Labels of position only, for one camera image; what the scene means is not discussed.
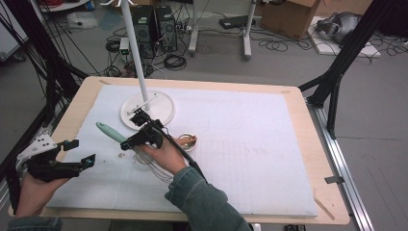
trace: white round base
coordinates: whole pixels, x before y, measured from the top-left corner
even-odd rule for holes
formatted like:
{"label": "white round base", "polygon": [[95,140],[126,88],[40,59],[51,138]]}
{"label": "white round base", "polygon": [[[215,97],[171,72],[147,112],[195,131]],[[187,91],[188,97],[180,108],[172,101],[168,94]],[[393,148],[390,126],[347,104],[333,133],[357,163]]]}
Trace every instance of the white round base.
{"label": "white round base", "polygon": [[[166,126],[174,117],[175,107],[171,98],[159,91],[149,90],[147,92],[150,100],[150,110],[146,111],[145,106],[141,109],[144,110],[150,117],[155,120],[159,119],[164,126]],[[140,107],[144,103],[141,93],[129,98],[123,103],[120,109],[120,118],[130,128],[139,130],[140,127],[133,123],[130,119],[135,115],[132,113],[136,108]]]}

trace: sleeve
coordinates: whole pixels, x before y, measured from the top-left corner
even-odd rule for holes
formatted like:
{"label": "sleeve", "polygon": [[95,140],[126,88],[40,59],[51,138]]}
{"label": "sleeve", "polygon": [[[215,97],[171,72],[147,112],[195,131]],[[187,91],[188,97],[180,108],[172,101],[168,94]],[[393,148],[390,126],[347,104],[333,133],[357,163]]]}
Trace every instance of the sleeve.
{"label": "sleeve", "polygon": [[180,170],[168,188],[166,199],[187,215],[192,230],[251,230],[226,194],[207,184],[194,168]]}
{"label": "sleeve", "polygon": [[62,228],[59,218],[26,217],[12,219],[8,231],[60,231]]}

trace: floor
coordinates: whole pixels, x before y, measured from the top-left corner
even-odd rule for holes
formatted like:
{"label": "floor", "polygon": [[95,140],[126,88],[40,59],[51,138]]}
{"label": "floor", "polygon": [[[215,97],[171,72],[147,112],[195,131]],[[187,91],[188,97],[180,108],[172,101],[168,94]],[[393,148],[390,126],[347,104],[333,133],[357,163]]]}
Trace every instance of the floor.
{"label": "floor", "polygon": [[[117,13],[105,9],[97,9],[94,15],[98,27],[73,30],[70,35],[95,68],[102,70],[108,57],[106,38],[124,27],[124,23]],[[220,15],[214,14],[203,17],[199,23],[219,29],[218,19]],[[73,64],[85,72],[94,72],[65,36],[63,40]],[[324,73],[335,59],[318,55],[313,48],[303,50],[291,42],[287,45],[287,51],[279,52],[252,40],[252,59],[246,61],[242,57],[241,37],[202,32],[195,55],[185,55],[186,68],[163,69],[166,76],[155,71],[151,78],[300,86]],[[407,64],[407,53],[391,56],[383,51],[372,63],[358,58],[345,74],[340,90],[336,135],[375,230],[402,231],[408,227]],[[0,63],[0,92],[0,161],[3,161],[45,101],[29,62]],[[304,96],[312,92],[307,90]],[[10,219],[7,209],[3,209],[0,230],[6,229]],[[63,230],[109,230],[110,225],[110,220],[65,219]],[[283,230],[284,225],[263,224],[262,229]],[[345,226],[307,225],[307,230],[358,228],[352,221]]]}

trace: hand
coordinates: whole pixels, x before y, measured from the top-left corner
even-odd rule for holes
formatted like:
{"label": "hand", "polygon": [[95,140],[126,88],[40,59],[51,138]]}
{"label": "hand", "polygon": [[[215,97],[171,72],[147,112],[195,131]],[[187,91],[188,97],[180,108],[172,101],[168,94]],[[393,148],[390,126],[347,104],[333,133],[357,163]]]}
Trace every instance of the hand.
{"label": "hand", "polygon": [[68,178],[58,179],[47,183],[27,173],[21,186],[20,200],[15,217],[38,216],[52,198],[54,192],[68,180]]}
{"label": "hand", "polygon": [[189,137],[184,137],[181,139],[176,139],[176,141],[180,146],[188,145],[191,142],[197,141],[197,136],[189,136]]}
{"label": "hand", "polygon": [[[174,139],[179,145],[186,144],[186,141],[181,141],[178,139]],[[147,146],[147,145],[139,145],[138,148],[156,161],[156,163],[162,167],[163,169],[167,170],[171,174],[175,175],[181,169],[186,167],[186,163],[184,161],[184,157],[181,155],[179,150],[174,147],[166,138],[163,138],[162,147],[159,149]]]}

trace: computer tower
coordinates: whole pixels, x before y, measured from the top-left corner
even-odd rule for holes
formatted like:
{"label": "computer tower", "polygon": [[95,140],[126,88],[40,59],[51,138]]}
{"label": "computer tower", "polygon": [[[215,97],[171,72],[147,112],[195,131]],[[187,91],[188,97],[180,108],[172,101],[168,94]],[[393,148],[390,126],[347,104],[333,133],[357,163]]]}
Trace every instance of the computer tower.
{"label": "computer tower", "polygon": [[177,50],[176,21],[170,6],[156,7],[159,41],[164,52]]}
{"label": "computer tower", "polygon": [[133,12],[133,25],[139,44],[140,57],[154,58],[154,44],[158,40],[158,31],[154,8],[150,5],[137,5]]}

